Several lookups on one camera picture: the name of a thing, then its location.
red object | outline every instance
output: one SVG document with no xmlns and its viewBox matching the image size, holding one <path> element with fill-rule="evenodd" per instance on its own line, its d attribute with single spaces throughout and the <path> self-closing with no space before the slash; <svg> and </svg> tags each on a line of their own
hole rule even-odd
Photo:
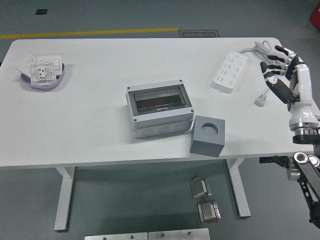
<svg viewBox="0 0 320 240">
<path fill-rule="evenodd" d="M 310 17 L 310 22 L 320 31 L 320 2 Z"/>
</svg>

metal plate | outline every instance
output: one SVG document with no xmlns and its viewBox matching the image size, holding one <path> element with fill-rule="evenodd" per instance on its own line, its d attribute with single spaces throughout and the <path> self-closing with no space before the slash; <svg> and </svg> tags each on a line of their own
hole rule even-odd
<svg viewBox="0 0 320 240">
<path fill-rule="evenodd" d="M 149 240 L 210 240 L 208 228 L 149 232 Z"/>
<path fill-rule="evenodd" d="M 147 232 L 86 236 L 84 240 L 148 240 Z"/>
</svg>

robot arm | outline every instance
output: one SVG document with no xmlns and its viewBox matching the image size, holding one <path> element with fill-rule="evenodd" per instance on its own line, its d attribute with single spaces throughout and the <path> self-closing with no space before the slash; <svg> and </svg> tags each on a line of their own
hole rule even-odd
<svg viewBox="0 0 320 240">
<path fill-rule="evenodd" d="M 260 63 L 266 84 L 288 106 L 291 113 L 289 126 L 294 132 L 295 144 L 313 145 L 315 155 L 296 152 L 294 156 L 261 157 L 260 163 L 277 163 L 287 169 L 288 178 L 297 180 L 310 210 L 310 223 L 320 229 L 320 135 L 318 118 L 313 114 L 311 78 L 308 66 L 293 51 L 275 46 L 279 53 L 268 55 L 275 64 Z M 289 80 L 289 87 L 278 78 Z M 317 201 L 314 201 L 310 190 Z"/>
</svg>

table leg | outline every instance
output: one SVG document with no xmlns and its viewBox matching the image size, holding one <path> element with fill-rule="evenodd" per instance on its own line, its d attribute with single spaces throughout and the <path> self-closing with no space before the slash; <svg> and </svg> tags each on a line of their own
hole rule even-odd
<svg viewBox="0 0 320 240">
<path fill-rule="evenodd" d="M 233 187 L 234 197 L 236 205 L 238 207 L 240 217 L 250 217 L 250 210 L 244 190 L 244 186 L 241 181 L 241 176 L 239 172 L 240 164 L 245 160 L 244 158 L 237 159 L 227 159 L 226 163 L 228 165 L 231 183 Z"/>
<path fill-rule="evenodd" d="M 70 198 L 72 192 L 72 184 L 74 181 L 75 167 L 56 167 L 62 175 L 61 191 L 56 211 L 54 230 L 66 230 L 68 222 L 68 213 Z"/>
</svg>

power cord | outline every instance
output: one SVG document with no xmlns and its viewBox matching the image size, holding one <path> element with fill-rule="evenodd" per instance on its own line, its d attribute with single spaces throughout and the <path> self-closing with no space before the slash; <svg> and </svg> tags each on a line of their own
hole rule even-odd
<svg viewBox="0 0 320 240">
<path fill-rule="evenodd" d="M 281 66 L 282 69 L 285 69 L 288 67 L 283 62 L 280 62 L 278 60 L 271 60 L 268 58 L 268 56 L 272 55 L 272 56 L 277 56 L 279 58 L 282 58 L 286 62 L 287 62 L 287 60 L 289 60 L 289 57 L 286 56 L 285 54 L 278 52 L 278 51 L 275 52 L 274 49 L 271 47 L 271 44 L 267 40 L 264 40 L 262 43 L 258 42 L 258 41 L 254 42 L 254 43 L 255 43 L 254 47 L 245 48 L 245 49 L 239 51 L 239 53 L 243 54 L 243 53 L 247 53 L 247 52 L 257 52 L 257 53 L 261 54 L 265 58 L 265 60 L 270 62 L 270 64 L 272 64 L 272 65 Z M 256 98 L 256 100 L 254 101 L 254 104 L 259 107 L 263 107 L 266 103 L 266 98 L 267 98 L 267 94 L 268 94 L 269 90 L 270 89 L 267 88 L 267 90 L 265 90 L 263 94 L 259 95 Z"/>
</svg>

